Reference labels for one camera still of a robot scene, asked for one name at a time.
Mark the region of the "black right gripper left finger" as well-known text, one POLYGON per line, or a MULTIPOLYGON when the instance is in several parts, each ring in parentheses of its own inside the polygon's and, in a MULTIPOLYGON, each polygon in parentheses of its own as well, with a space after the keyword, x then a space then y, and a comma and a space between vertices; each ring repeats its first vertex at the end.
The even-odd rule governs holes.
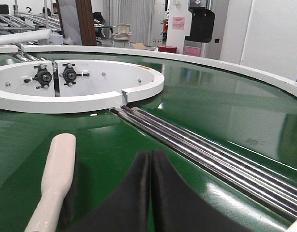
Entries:
POLYGON ((67 232, 146 232, 150 198, 150 154, 140 151, 114 191, 67 232))

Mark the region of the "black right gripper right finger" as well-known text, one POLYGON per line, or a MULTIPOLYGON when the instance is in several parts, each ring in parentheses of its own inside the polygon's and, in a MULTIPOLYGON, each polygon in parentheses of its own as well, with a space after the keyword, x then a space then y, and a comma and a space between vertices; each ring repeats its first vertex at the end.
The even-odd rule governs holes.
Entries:
POLYGON ((151 196, 155 231, 245 231, 245 227, 204 201, 181 177, 164 151, 153 150, 151 161, 151 196))

